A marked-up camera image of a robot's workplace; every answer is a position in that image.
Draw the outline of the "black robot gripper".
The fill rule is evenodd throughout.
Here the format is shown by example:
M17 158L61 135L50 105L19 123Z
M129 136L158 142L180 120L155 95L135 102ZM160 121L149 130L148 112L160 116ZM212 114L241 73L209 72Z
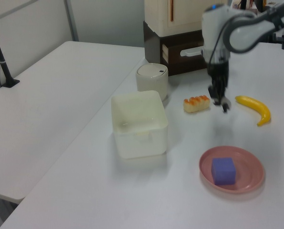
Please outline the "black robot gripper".
M204 49L207 72L213 80L208 92L214 105L220 105L220 100L225 97L229 78L229 59L230 52L226 48L218 48L215 51Z

